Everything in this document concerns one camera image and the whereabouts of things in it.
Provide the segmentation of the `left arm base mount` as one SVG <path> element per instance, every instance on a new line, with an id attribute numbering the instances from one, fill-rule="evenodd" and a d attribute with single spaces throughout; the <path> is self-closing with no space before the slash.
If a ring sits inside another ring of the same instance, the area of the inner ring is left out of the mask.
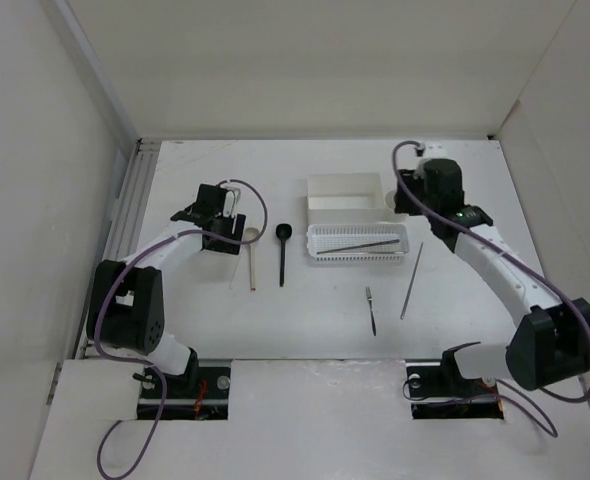
<path id="1" fill-rule="evenodd" d="M 206 360 L 200 362 L 196 379 L 188 383 L 179 377 L 166 376 L 167 396 L 161 419 L 227 420 L 231 375 L 231 361 Z M 136 405 L 137 419 L 154 420 L 161 400 L 161 380 L 151 368 L 144 368 L 132 377 L 140 383 Z"/>

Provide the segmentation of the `metal chopstick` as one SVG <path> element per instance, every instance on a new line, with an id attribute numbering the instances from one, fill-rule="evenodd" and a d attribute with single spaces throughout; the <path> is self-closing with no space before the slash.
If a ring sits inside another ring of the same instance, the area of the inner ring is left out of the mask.
<path id="1" fill-rule="evenodd" d="M 414 283 L 415 283 L 415 279 L 416 279 L 417 271 L 418 271 L 418 268 L 419 268 L 419 263 L 420 263 L 420 260 L 421 260 L 423 249 L 424 249 L 424 242 L 422 242 L 420 244 L 419 249 L 418 249 L 418 252 L 417 252 L 417 256 L 416 256 L 416 259 L 415 259 L 415 263 L 413 265 L 413 270 L 412 270 L 411 277 L 410 277 L 410 280 L 409 280 L 408 288 L 407 288 L 407 291 L 406 291 L 406 294 L 405 294 L 404 303 L 403 303 L 402 310 L 401 310 L 401 313 L 400 313 L 400 317 L 399 317 L 400 320 L 404 320 L 405 319 L 406 313 L 408 311 L 408 305 L 409 305 L 410 298 L 411 298 L 411 295 L 412 295 L 413 286 L 414 286 Z"/>

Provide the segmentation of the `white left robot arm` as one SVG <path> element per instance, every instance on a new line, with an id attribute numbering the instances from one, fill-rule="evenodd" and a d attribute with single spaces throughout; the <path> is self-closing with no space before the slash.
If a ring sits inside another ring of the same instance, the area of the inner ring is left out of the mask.
<path id="1" fill-rule="evenodd" d="M 100 262 L 86 324 L 100 356 L 159 372 L 176 396 L 196 390 L 197 353 L 166 331 L 164 278 L 205 250 L 239 253 L 246 220 L 235 213 L 239 197 L 237 188 L 202 184 L 196 200 L 172 215 L 154 240 L 120 260 Z"/>

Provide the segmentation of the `black chopstick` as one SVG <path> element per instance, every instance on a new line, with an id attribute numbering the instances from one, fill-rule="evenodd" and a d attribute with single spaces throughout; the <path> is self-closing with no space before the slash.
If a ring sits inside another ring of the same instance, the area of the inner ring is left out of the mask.
<path id="1" fill-rule="evenodd" d="M 335 254 L 335 253 L 343 253 L 343 252 L 350 252 L 350 251 L 358 251 L 363 250 L 365 248 L 371 248 L 374 244 L 360 244 L 354 245 L 349 247 L 342 247 L 342 248 L 335 248 L 335 249 L 328 249 L 316 252 L 317 255 L 326 255 L 326 254 Z"/>
<path id="2" fill-rule="evenodd" d="M 387 246 L 387 245 L 395 245 L 400 243 L 399 239 L 392 239 L 392 240 L 386 240 L 386 241 L 379 241 L 379 242 L 371 242 L 371 243 L 364 243 L 364 244 L 374 244 L 373 247 L 379 247 L 379 246 Z"/>

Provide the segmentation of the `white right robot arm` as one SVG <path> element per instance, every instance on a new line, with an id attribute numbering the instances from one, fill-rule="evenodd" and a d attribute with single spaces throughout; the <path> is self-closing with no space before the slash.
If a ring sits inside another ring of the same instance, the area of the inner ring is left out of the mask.
<path id="1" fill-rule="evenodd" d="M 424 216 L 433 235 L 475 271 L 514 323 L 509 341 L 479 340 L 442 354 L 440 386 L 462 393 L 474 379 L 511 379 L 527 391 L 550 391 L 557 382 L 590 373 L 590 304 L 571 299 L 527 266 L 504 242 L 493 219 L 466 203 L 462 171 L 446 158 L 394 170 L 395 210 Z M 590 384 L 579 402 L 590 398 Z"/>

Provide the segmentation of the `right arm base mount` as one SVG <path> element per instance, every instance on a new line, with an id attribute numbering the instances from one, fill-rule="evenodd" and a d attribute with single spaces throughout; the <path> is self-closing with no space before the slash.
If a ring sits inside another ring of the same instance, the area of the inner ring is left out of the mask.
<path id="1" fill-rule="evenodd" d="M 476 342 L 447 349 L 439 359 L 405 361 L 403 394 L 413 420 L 504 419 L 497 388 L 480 378 L 465 379 L 456 365 L 455 353 L 473 345 Z"/>

